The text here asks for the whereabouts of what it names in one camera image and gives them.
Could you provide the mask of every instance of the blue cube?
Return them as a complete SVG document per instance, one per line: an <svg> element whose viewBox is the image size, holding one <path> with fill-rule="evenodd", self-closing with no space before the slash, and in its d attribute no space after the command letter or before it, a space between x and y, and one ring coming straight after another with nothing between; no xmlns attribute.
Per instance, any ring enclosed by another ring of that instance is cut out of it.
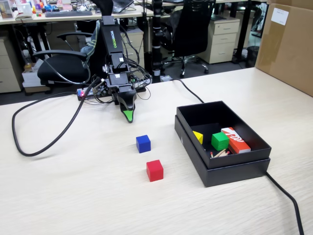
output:
<svg viewBox="0 0 313 235"><path fill-rule="evenodd" d="M136 145L139 153L151 151L151 142L147 135L136 137Z"/></svg>

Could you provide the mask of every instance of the white label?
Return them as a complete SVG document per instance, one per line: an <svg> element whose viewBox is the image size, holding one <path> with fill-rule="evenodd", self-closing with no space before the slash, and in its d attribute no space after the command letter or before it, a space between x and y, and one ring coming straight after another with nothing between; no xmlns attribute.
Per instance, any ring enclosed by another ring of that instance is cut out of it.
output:
<svg viewBox="0 0 313 235"><path fill-rule="evenodd" d="M289 12L288 11L284 11L278 8L274 8L273 11L273 15L272 15L272 21L282 24L282 25L286 25L287 22L287 18L288 18Z"/></svg>

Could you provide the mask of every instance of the orange box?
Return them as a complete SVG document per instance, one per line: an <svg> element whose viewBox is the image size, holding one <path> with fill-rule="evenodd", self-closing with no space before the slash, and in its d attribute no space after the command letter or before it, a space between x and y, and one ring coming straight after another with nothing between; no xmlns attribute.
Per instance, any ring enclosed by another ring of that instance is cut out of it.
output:
<svg viewBox="0 0 313 235"><path fill-rule="evenodd" d="M246 153L250 152L251 148L247 145L247 143L234 131L232 127L223 128L221 130L225 135L229 137L229 150L235 153Z"/></svg>

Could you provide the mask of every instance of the green cube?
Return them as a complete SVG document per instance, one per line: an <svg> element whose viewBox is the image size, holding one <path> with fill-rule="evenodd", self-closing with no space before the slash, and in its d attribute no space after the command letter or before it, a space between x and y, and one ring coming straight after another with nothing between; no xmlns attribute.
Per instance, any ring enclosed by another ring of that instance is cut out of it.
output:
<svg viewBox="0 0 313 235"><path fill-rule="evenodd" d="M228 148L229 138L223 132L216 133L212 135L211 144L217 151L220 151Z"/></svg>

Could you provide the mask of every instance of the drawer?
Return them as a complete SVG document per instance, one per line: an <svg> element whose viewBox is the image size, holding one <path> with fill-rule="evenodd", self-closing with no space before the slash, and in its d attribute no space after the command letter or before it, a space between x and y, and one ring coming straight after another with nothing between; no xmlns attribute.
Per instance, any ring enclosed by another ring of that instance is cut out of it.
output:
<svg viewBox="0 0 313 235"><path fill-rule="evenodd" d="M210 64L231 61L235 43L216 44L212 46Z"/></svg>
<svg viewBox="0 0 313 235"><path fill-rule="evenodd" d="M137 47L135 48L138 52L139 52L139 58L144 58L144 54L143 54L143 46L141 46L141 50L139 50L140 48ZM137 54L136 52L134 51L134 49L132 48L128 48L127 49L127 52L128 52L128 58L132 59L132 60L137 60Z"/></svg>
<svg viewBox="0 0 313 235"><path fill-rule="evenodd" d="M20 92L21 88L16 80L12 68L0 70L0 93Z"/></svg>
<svg viewBox="0 0 313 235"><path fill-rule="evenodd" d="M233 22L233 23L216 23L213 24L214 35L218 34L226 34L226 33L237 33L239 29L239 22Z"/></svg>
<svg viewBox="0 0 313 235"><path fill-rule="evenodd" d="M125 36L124 33L121 33L122 38L124 39L126 48L131 48L131 46L128 44L127 42L127 38ZM142 38L143 38L143 34L137 34L137 35L132 35L132 34L128 34L129 40L131 41L131 44L133 47L140 47Z"/></svg>
<svg viewBox="0 0 313 235"><path fill-rule="evenodd" d="M7 55L8 52L5 49L4 42L0 42L0 55Z"/></svg>
<svg viewBox="0 0 313 235"><path fill-rule="evenodd" d="M11 61L9 59L9 56L7 55L1 55L0 56L0 69L8 69L11 68Z"/></svg>
<svg viewBox="0 0 313 235"><path fill-rule="evenodd" d="M236 42L237 33L228 33L213 35L212 44L234 43Z"/></svg>

